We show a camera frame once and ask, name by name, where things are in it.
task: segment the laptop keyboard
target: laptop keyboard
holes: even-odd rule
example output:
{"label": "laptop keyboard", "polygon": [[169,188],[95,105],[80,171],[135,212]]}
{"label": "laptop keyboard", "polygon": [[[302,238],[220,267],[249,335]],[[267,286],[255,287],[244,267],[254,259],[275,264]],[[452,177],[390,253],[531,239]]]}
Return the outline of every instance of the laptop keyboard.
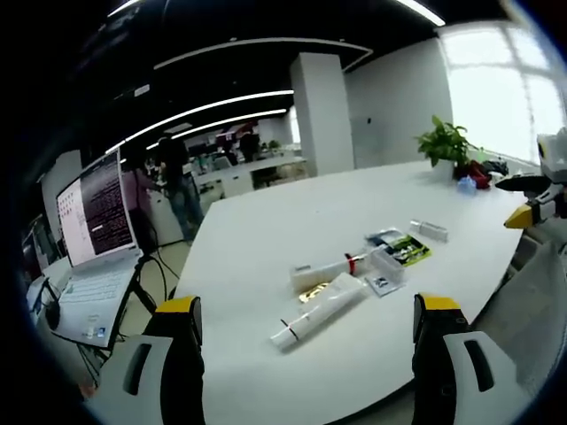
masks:
{"label": "laptop keyboard", "polygon": [[59,303],[83,303],[116,298],[127,274],[131,274],[131,271],[117,270],[71,280]]}

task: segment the computer monitor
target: computer monitor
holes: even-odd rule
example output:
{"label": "computer monitor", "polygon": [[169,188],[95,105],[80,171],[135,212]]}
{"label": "computer monitor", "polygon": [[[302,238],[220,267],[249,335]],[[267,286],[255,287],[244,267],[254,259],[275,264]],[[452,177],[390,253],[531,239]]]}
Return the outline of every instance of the computer monitor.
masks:
{"label": "computer monitor", "polygon": [[57,206],[73,267],[136,246],[122,194],[117,151],[83,170],[58,195]]}

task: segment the window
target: window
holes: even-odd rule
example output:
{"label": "window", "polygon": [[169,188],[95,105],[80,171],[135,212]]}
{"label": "window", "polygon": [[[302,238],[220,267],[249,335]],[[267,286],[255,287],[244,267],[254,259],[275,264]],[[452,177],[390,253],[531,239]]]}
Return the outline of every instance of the window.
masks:
{"label": "window", "polygon": [[301,143],[301,136],[299,135],[298,112],[295,106],[290,108],[289,121],[291,129],[291,139],[294,143]]}
{"label": "window", "polygon": [[484,22],[439,30],[456,125],[488,151],[539,163],[538,134],[565,126],[558,77],[529,32]]}

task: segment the black ceiling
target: black ceiling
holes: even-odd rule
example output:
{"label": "black ceiling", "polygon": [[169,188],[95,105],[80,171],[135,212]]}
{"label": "black ceiling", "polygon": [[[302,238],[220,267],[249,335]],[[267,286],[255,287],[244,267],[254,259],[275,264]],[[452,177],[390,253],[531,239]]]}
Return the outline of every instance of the black ceiling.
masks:
{"label": "black ceiling", "polygon": [[[505,17],[495,0],[419,1],[448,25]],[[141,0],[107,19],[117,3],[89,2],[90,10],[83,4],[83,25],[67,24],[56,40],[50,40],[56,46],[38,52],[46,74],[41,85],[35,82],[34,94],[41,99],[28,115],[24,134],[28,141],[41,137],[46,154],[33,174],[39,174],[61,150],[89,146],[91,155],[97,156],[136,131],[190,108],[289,89],[289,65],[299,51],[338,54],[343,67],[364,53],[320,43],[271,42],[213,50],[154,69],[189,51],[228,43],[232,37],[239,41],[301,37],[344,40],[372,49],[367,62],[435,36],[433,24],[393,0]],[[134,89],[148,83],[150,91],[134,97]],[[291,101],[291,97],[272,97],[240,102],[186,120],[196,127],[287,108]],[[139,143],[149,144],[167,127]]]}

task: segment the plant pot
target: plant pot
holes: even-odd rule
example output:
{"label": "plant pot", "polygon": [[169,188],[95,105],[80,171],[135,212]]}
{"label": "plant pot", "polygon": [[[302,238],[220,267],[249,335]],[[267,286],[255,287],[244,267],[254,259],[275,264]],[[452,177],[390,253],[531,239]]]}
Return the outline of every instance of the plant pot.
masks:
{"label": "plant pot", "polygon": [[433,167],[433,175],[438,182],[451,182],[454,174],[454,162],[448,159],[440,159]]}

